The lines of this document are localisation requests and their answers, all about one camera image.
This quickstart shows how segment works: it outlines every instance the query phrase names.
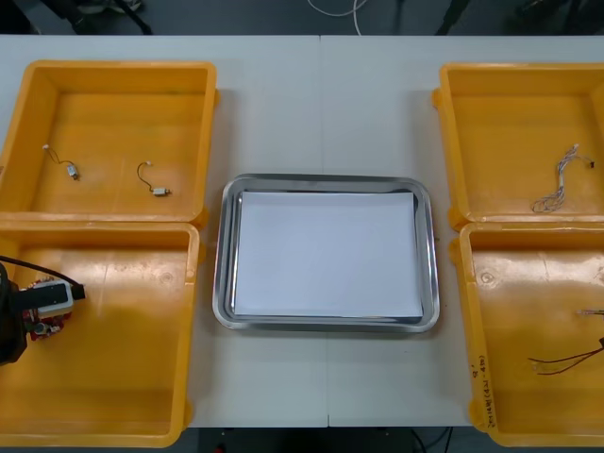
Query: sheet of paper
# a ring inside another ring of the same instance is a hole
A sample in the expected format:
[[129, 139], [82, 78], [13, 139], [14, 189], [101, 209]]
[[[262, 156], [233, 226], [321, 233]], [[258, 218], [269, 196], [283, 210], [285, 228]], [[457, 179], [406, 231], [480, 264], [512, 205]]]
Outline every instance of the sheet of paper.
[[412, 193], [243, 193], [236, 314], [421, 316]]

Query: metal tray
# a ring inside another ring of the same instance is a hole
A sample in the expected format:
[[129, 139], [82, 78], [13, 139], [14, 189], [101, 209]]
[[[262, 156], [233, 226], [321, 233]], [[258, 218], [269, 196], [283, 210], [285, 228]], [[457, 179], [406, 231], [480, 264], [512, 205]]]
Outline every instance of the metal tray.
[[[244, 192], [413, 193], [418, 286], [423, 315], [416, 318], [241, 315], [235, 312], [239, 234]], [[408, 178], [318, 175], [241, 175], [223, 192], [213, 309], [220, 323], [237, 329], [424, 332], [440, 313], [434, 236], [428, 192]]]

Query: white cable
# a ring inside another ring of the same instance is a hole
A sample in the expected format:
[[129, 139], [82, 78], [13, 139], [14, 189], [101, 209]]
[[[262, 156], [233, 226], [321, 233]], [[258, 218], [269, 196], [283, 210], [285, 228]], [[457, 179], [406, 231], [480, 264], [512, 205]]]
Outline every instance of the white cable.
[[536, 213], [544, 213], [544, 212], [554, 212], [559, 210], [564, 203], [564, 168], [574, 159], [581, 159], [586, 161], [589, 164], [590, 168], [594, 168], [594, 161], [586, 158], [584, 156], [579, 156], [579, 144], [575, 143], [566, 154], [562, 160], [558, 163], [558, 190], [550, 195], [546, 195], [543, 198], [539, 198], [535, 201], [531, 208], [533, 212]]
[[327, 12], [327, 11], [323, 11], [322, 9], [316, 7], [313, 3], [312, 0], [307, 0], [307, 2], [309, 2], [309, 5], [315, 9], [316, 11], [319, 11], [321, 14], [325, 14], [326, 16], [329, 17], [346, 17], [349, 16], [350, 14], [352, 14], [352, 18], [355, 22], [355, 29], [357, 30], [357, 34], [359, 36], [362, 36], [361, 31], [359, 30], [359, 23], [357, 22], [357, 11], [359, 9], [361, 9], [363, 7], [363, 5], [365, 3], [367, 3], [369, 0], [362, 0], [358, 5], [357, 3], [359, 2], [359, 0], [354, 0], [354, 3], [352, 5], [352, 9], [347, 11], [347, 12], [339, 12], [339, 13], [334, 13], [334, 12]]
[[355, 0], [352, 4], [352, 20], [355, 22], [355, 29], [357, 30], [357, 35], [362, 36], [361, 31], [359, 30], [359, 23], [357, 22], [357, 2], [359, 0]]

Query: table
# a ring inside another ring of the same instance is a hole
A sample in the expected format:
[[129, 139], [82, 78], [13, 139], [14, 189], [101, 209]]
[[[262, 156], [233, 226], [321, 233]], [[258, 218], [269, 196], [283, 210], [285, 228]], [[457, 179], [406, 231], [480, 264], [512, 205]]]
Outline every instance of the table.
[[[0, 139], [35, 59], [198, 59], [218, 68], [189, 397], [192, 427], [467, 425], [470, 377], [430, 92], [447, 61], [595, 61], [598, 37], [0, 37]], [[239, 332], [211, 311], [224, 185], [240, 173], [408, 176], [431, 196], [441, 320], [413, 337]]]

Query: plastic bin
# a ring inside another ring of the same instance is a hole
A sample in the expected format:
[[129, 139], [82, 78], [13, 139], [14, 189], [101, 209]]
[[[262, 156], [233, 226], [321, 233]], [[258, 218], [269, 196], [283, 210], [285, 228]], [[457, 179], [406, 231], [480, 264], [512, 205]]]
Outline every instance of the plastic bin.
[[[604, 221], [604, 64], [447, 64], [433, 103], [452, 227]], [[535, 214], [532, 203], [558, 189], [556, 167], [574, 143], [595, 169], [569, 164], [562, 208]]]
[[[0, 222], [0, 254], [58, 270], [87, 298], [57, 336], [0, 369], [0, 445], [167, 446], [186, 427], [197, 230]], [[7, 265], [20, 287], [43, 276]]]
[[[0, 165], [0, 218], [203, 226], [216, 70], [207, 62], [36, 61]], [[81, 175], [73, 181], [60, 159]], [[158, 198], [137, 177], [172, 194]]]
[[529, 357], [598, 349], [604, 224], [471, 224], [450, 246], [472, 375], [470, 418], [499, 444], [604, 446], [604, 352], [555, 376]]

